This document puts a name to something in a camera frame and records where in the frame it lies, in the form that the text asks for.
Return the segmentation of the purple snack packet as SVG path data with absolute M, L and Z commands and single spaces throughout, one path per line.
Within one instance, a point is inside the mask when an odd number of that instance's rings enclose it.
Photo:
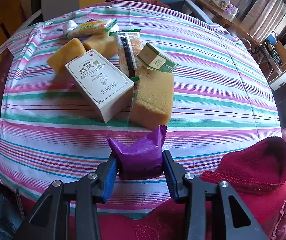
M 167 126 L 160 125 L 130 146 L 107 138 L 120 165 L 119 176 L 122 180 L 146 180 L 163 174 L 162 148 L 166 133 Z

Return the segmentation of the yellow sponge block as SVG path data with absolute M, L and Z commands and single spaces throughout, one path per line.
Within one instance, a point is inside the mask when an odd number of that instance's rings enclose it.
M 153 130 L 167 125 L 172 114 L 174 78 L 171 73 L 143 70 L 129 119 Z

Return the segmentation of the large white medicine box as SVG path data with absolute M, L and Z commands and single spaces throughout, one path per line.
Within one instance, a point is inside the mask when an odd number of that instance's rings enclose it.
M 131 105 L 134 82 L 95 49 L 65 67 L 74 85 L 104 123 Z

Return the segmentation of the yellow sponge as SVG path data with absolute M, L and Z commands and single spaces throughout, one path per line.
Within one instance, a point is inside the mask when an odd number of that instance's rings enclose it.
M 93 35 L 83 41 L 86 51 L 95 49 L 98 53 L 107 59 L 118 53 L 118 44 L 113 36 L 107 33 L 101 35 Z
M 57 73 L 65 71 L 65 65 L 86 53 L 86 49 L 78 38 L 73 38 L 47 59 L 47 64 Z

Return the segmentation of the small green white box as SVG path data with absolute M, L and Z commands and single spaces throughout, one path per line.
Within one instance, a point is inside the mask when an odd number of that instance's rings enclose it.
M 136 57 L 147 69 L 159 72 L 172 73 L 179 66 L 164 51 L 148 42 Z

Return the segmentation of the cracker packet green ends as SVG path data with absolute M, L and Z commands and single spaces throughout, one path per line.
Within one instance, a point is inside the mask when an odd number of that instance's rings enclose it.
M 130 79 L 138 76 L 142 68 L 136 57 L 142 50 L 140 31 L 141 29 L 127 29 L 109 33 L 118 46 L 119 69 Z

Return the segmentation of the yellow green biscuit packet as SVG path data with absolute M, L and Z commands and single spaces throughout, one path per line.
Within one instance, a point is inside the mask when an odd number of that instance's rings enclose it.
M 69 32 L 66 37 L 71 40 L 72 38 L 105 34 L 108 33 L 116 24 L 116 18 L 80 23 L 77 24 L 77 27 Z

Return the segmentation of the white plastic ball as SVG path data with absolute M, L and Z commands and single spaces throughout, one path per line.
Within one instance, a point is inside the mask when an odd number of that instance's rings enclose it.
M 69 32 L 74 30 L 77 27 L 77 23 L 73 20 L 69 20 L 63 27 L 63 34 L 68 35 Z

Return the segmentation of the red towel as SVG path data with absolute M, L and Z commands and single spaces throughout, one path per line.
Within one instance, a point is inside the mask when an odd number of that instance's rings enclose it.
M 265 138 L 254 145 L 223 156 L 215 171 L 205 171 L 202 181 L 229 182 L 237 192 L 263 195 L 286 182 L 286 142 L 281 137 Z

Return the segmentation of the wooden desk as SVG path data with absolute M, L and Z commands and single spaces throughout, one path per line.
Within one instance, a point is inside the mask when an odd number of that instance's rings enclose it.
M 235 29 L 236 34 L 240 35 L 243 38 L 246 38 L 247 40 L 253 42 L 253 44 L 259 47 L 262 46 L 262 44 L 259 41 L 257 41 L 250 35 L 250 31 L 246 29 L 243 26 L 242 22 L 238 20 L 235 16 L 232 16 L 231 14 L 225 12 L 224 10 L 219 9 L 219 7 L 217 7 L 216 5 L 206 2 L 204 0 L 194 0 L 194 1 L 196 5 L 201 5 L 202 8 L 206 8 L 213 15 L 215 15 L 219 25 L 221 25 L 223 28 Z

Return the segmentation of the pink curtain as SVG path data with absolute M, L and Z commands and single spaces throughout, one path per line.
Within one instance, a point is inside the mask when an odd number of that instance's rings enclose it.
M 286 15 L 283 0 L 256 0 L 241 27 L 258 43 L 264 41 Z

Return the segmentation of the dark red cloth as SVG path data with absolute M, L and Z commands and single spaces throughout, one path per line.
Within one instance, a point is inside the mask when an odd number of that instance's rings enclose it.
M 159 7 L 163 7 L 163 8 L 167 8 L 170 9 L 170 6 L 162 3 L 158 0 L 105 0 L 105 2 L 112 2 L 112 1 L 132 1 L 132 2 L 141 2 L 141 3 L 147 3 L 147 4 L 152 4 L 152 5 L 156 5 Z

